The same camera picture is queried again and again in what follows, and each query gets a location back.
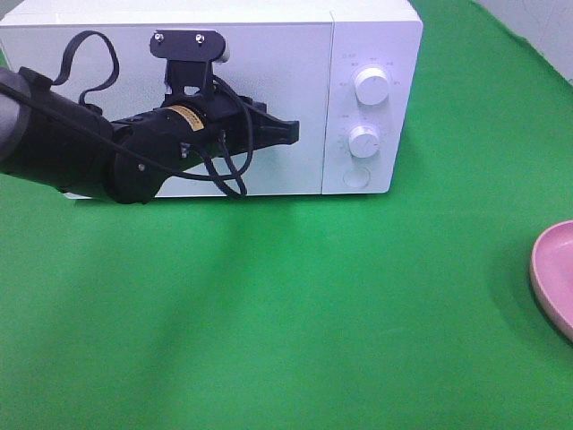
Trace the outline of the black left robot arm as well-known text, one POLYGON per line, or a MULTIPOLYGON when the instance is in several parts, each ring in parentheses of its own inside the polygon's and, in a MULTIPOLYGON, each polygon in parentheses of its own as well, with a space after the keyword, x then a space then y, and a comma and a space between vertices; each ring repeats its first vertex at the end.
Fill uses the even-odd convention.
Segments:
POLYGON ((298 122, 268 114, 265 104, 237 95, 222 80, 211 100, 179 94, 115 121, 52 85, 31 69, 2 68, 1 171, 61 193, 147 203, 179 177, 240 197, 254 151, 299 139, 298 122))

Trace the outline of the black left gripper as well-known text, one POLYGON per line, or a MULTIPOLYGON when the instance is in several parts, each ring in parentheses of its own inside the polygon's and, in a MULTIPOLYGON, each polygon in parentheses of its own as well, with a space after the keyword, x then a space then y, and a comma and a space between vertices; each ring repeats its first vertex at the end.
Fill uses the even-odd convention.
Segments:
POLYGON ((154 160, 167 168, 191 168, 206 159, 292 145, 300 123, 270 118, 267 106, 217 91, 214 99, 181 96, 154 110, 154 160))

